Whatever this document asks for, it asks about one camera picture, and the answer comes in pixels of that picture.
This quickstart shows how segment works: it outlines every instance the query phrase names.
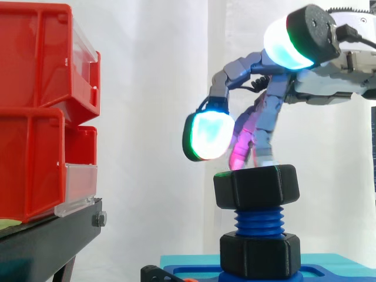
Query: black bracket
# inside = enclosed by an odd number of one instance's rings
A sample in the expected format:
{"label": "black bracket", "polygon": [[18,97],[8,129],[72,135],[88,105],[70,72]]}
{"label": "black bracket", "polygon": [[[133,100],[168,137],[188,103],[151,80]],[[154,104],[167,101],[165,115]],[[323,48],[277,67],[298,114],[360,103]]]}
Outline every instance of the black bracket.
{"label": "black bracket", "polygon": [[184,280],[160,269],[158,266],[141,268],[141,282],[165,282],[166,280],[169,282],[184,282]]}

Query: blue threaded rod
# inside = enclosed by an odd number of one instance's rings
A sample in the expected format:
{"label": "blue threaded rod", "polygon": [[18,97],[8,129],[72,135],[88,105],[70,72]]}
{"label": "blue threaded rod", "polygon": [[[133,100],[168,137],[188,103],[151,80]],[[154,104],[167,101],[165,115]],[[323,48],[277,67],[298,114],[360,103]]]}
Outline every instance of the blue threaded rod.
{"label": "blue threaded rod", "polygon": [[282,211],[282,207],[259,209],[251,212],[236,210],[237,224],[235,226],[238,228],[236,234],[244,237],[283,238]]}

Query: black metal shelf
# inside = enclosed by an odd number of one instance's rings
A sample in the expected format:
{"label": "black metal shelf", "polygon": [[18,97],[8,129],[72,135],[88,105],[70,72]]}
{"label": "black metal shelf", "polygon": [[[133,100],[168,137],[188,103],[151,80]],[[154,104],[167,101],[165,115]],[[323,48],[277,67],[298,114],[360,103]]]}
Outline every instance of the black metal shelf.
{"label": "black metal shelf", "polygon": [[74,258],[99,235],[102,199],[66,217],[13,226],[0,231],[0,281],[69,281]]}

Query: red storage bin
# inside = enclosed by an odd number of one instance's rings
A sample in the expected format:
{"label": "red storage bin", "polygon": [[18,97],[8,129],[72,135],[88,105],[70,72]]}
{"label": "red storage bin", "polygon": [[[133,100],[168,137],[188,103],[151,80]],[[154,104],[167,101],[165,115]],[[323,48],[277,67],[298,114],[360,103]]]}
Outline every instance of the red storage bin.
{"label": "red storage bin", "polygon": [[28,222],[57,205],[64,216],[80,200],[91,204],[96,137],[94,127],[65,126],[59,109],[0,109],[0,219]]}
{"label": "red storage bin", "polygon": [[100,54],[65,4],[0,2],[0,107],[59,108],[79,125],[99,115]]}

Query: green led light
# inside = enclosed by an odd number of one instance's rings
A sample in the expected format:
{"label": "green led light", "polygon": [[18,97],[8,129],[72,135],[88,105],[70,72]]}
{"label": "green led light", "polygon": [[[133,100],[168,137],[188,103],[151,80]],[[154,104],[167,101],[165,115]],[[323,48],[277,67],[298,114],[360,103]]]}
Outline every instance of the green led light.
{"label": "green led light", "polygon": [[220,157],[230,145],[234,120],[226,113],[215,111],[195,115],[192,123],[191,146],[203,160]]}
{"label": "green led light", "polygon": [[299,53],[291,43],[284,17],[273,22],[264,35],[264,48],[270,59],[287,69],[303,69],[314,62]]}

